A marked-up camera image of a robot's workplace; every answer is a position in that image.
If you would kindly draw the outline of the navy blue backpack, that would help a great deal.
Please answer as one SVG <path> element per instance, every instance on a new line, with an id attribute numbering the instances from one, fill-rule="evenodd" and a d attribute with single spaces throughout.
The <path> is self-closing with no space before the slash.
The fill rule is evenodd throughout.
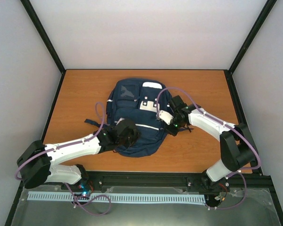
<path id="1" fill-rule="evenodd" d="M 168 104 L 172 95 L 166 86 L 156 80 L 127 78 L 119 80 L 111 91 L 106 104 L 106 125 L 116 125 L 120 119 L 133 120 L 141 133 L 136 143 L 116 152 L 125 157 L 145 157 L 154 154 L 167 136 L 165 123 L 157 120 L 159 110 L 171 113 Z"/>

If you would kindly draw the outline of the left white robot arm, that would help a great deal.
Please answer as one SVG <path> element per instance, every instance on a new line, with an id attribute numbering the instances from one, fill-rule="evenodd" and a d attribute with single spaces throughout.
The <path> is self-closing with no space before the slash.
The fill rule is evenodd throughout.
<path id="1" fill-rule="evenodd" d="M 44 183 L 67 183 L 77 189 L 85 189 L 89 178 L 82 165 L 65 166 L 64 162 L 87 155 L 114 151 L 119 146 L 129 148 L 141 133 L 134 121 L 121 119 L 116 125 L 104 126 L 82 138 L 57 144 L 33 141 L 17 160 L 15 178 L 26 189 Z"/>

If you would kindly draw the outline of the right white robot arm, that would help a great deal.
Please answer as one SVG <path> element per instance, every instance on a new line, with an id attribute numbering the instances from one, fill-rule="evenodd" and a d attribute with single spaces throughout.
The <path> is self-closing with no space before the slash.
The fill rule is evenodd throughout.
<path id="1" fill-rule="evenodd" d="M 180 96 L 172 98 L 168 105 L 171 112 L 158 111 L 158 118 L 166 123 L 168 134 L 176 136 L 180 128 L 192 125 L 197 127 L 220 144 L 220 160 L 202 173 L 201 183 L 205 190 L 221 179 L 241 170 L 245 165 L 254 161 L 258 153 L 248 127 L 223 121 L 207 113 L 199 105 L 187 105 Z"/>

